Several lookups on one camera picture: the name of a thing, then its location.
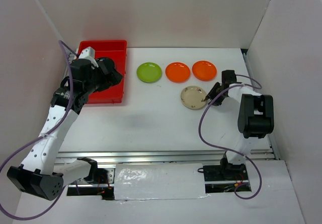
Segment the cream floral plate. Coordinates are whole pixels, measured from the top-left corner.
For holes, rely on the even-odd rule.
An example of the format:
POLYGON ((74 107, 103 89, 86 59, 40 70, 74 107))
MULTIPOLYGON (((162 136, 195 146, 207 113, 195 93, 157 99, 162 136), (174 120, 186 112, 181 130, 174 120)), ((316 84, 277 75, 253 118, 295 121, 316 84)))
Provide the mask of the cream floral plate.
POLYGON ((206 91, 198 86, 185 87, 180 94, 182 104, 191 110, 202 109, 206 105, 206 96, 206 91))

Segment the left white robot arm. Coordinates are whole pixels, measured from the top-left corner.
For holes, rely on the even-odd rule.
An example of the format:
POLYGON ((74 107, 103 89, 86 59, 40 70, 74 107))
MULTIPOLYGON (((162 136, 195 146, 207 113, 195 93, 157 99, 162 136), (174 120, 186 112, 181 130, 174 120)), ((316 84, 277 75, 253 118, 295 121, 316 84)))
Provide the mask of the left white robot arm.
POLYGON ((95 160, 81 157, 60 167, 54 164, 69 129, 90 94, 113 87, 123 78, 114 61, 107 57, 96 59, 96 64, 88 59, 76 59, 70 69, 71 76, 65 77, 53 94, 40 140, 18 167, 11 166, 7 172, 7 177, 19 190, 50 201, 59 196, 64 186, 78 179, 88 183, 98 180, 95 160))

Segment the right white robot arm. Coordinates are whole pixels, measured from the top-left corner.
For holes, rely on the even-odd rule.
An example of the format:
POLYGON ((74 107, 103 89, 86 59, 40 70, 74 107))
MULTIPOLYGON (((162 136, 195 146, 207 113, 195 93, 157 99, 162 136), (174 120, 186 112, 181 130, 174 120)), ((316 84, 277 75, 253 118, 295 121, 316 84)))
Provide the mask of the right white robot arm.
POLYGON ((232 150, 222 147, 225 153, 220 160, 219 174, 223 179, 231 179, 242 174, 246 157, 250 154, 258 139, 264 138, 274 129, 274 102, 271 95, 261 95, 255 92, 257 87, 237 81, 234 70, 224 70, 221 82, 217 82, 204 98, 210 106, 220 106, 226 98, 239 103, 237 128, 241 136, 232 150))

